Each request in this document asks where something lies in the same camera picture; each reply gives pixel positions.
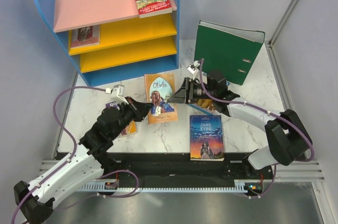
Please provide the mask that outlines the Othello orange book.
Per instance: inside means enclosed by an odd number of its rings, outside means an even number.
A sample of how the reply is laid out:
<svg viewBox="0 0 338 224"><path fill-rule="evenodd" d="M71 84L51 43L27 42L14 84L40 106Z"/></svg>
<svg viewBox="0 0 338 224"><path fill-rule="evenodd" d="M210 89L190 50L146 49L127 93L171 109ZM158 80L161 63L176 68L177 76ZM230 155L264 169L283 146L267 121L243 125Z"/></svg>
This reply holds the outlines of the Othello orange book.
<svg viewBox="0 0 338 224"><path fill-rule="evenodd" d="M148 113L148 123L158 124L177 121L176 106L166 101L175 92L174 74L145 74L144 80L147 101L153 104Z"/></svg>

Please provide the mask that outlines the dogs Bark picture book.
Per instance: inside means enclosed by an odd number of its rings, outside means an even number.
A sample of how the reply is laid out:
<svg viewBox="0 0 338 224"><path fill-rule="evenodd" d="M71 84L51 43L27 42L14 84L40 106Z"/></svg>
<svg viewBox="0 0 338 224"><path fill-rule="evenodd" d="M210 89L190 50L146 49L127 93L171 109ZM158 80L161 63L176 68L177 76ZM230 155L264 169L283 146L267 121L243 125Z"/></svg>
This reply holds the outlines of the dogs Bark picture book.
<svg viewBox="0 0 338 224"><path fill-rule="evenodd" d="M214 103L212 99L199 99L196 103L189 104L189 106L204 113L213 114L215 112Z"/></svg>

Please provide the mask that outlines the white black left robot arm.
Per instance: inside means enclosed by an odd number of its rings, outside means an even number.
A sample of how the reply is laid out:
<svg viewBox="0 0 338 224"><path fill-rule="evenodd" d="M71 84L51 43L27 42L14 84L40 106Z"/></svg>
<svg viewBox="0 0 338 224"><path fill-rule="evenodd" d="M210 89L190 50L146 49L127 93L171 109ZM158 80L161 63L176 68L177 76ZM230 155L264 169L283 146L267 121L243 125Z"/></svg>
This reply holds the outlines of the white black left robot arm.
<svg viewBox="0 0 338 224"><path fill-rule="evenodd" d="M126 97L118 107L106 107L73 150L36 179L14 186L17 212L27 223L43 223L53 210L84 184L103 176L111 178L116 166L107 150L132 121L141 122L153 108L151 102Z"/></svg>

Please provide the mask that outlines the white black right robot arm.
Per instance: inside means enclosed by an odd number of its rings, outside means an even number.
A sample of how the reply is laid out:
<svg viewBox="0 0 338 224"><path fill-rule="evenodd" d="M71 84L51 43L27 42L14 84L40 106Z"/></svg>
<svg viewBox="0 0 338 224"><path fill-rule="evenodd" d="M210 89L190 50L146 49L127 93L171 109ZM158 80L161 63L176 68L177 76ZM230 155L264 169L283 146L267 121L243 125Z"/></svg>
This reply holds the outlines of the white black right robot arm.
<svg viewBox="0 0 338 224"><path fill-rule="evenodd" d="M207 81L186 77L177 92L166 100L175 104L196 104L201 99L211 100L217 112L241 119L265 132L268 145L252 152L242 164L243 175L255 178L261 169L274 164L284 166L302 161L310 151L314 158L312 140L299 116L291 109L270 111L246 101L228 89L227 81L219 70L210 71Z"/></svg>

